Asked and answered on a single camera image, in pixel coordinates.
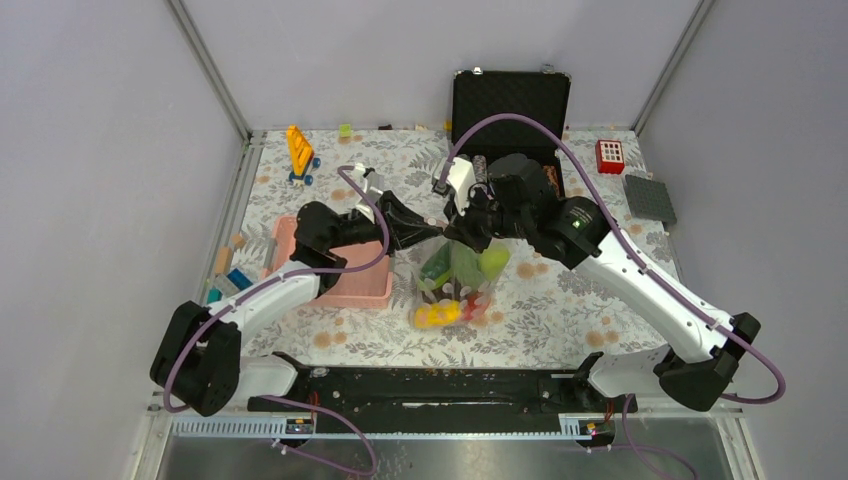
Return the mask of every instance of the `gray wall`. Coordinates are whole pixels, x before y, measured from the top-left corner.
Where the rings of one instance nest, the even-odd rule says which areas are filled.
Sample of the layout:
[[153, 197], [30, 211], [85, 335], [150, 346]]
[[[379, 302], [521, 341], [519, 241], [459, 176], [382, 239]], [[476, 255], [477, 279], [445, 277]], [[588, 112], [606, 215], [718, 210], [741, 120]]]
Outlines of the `gray wall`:
[[[769, 479], [844, 478], [848, 3], [719, 1], [642, 136], [669, 183], [685, 280], [748, 310], [786, 374], [746, 408]], [[747, 395], [770, 393], [750, 358]]]
[[0, 478], [115, 479], [240, 141], [162, 1], [0, 5]]
[[697, 0], [186, 0], [253, 128], [449, 117], [452, 72], [574, 76], [572, 126], [630, 125]]

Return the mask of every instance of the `yellow toy excavator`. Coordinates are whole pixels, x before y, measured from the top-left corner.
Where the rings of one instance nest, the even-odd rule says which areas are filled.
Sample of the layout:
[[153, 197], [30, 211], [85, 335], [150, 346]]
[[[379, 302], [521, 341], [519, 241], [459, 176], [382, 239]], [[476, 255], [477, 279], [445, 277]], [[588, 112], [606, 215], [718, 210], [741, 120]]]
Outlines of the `yellow toy excavator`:
[[289, 144], [289, 153], [292, 157], [292, 171], [289, 173], [290, 183], [312, 185], [312, 175], [307, 173], [314, 168], [321, 166], [321, 159], [315, 158], [315, 151], [312, 145], [303, 136], [303, 133], [297, 128], [297, 125], [291, 125], [286, 130], [286, 140]]

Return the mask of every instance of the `pink plastic tray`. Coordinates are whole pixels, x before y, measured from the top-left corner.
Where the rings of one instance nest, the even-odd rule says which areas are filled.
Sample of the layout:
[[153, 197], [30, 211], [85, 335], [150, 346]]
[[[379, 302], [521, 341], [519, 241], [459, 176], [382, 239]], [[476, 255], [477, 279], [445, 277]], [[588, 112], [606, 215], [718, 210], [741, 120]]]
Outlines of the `pink plastic tray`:
[[[277, 240], [274, 270], [280, 268], [294, 252], [294, 231], [297, 218], [284, 215], [277, 219], [272, 235]], [[380, 242], [370, 242], [350, 247], [334, 248], [332, 251], [347, 259], [348, 267], [370, 262], [382, 250]], [[269, 271], [263, 271], [262, 277]], [[392, 272], [389, 257], [384, 257], [373, 267], [356, 273], [344, 273], [339, 282], [324, 295], [308, 303], [313, 307], [387, 308], [392, 293]]]

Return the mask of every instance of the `green object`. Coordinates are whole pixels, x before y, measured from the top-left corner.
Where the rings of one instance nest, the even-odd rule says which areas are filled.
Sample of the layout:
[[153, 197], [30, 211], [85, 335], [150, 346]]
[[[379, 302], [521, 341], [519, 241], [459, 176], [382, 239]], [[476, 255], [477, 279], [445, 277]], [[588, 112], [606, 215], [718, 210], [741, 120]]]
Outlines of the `green object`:
[[217, 302], [223, 297], [223, 294], [217, 288], [212, 288], [209, 290], [209, 294], [206, 295], [206, 303]]
[[418, 288], [434, 290], [451, 277], [451, 243], [447, 242], [424, 262], [418, 274]]
[[486, 281], [486, 277], [480, 271], [479, 258], [480, 255], [471, 248], [460, 242], [453, 242], [451, 267], [454, 277], [463, 287], [477, 290]]
[[480, 271], [488, 281], [494, 281], [501, 274], [510, 259], [509, 248], [502, 243], [496, 243], [483, 250], [480, 254]]

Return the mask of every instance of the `clear plastic bag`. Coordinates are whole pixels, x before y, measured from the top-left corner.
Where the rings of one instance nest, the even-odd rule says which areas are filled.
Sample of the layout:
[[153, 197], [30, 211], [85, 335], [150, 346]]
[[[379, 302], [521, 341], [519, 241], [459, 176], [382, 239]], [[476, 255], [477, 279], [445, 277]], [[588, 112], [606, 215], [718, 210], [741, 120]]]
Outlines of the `clear plastic bag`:
[[416, 301], [410, 321], [415, 328], [436, 328], [483, 316], [510, 259], [504, 242], [493, 241], [477, 253], [460, 242], [439, 239], [428, 245], [416, 272]]

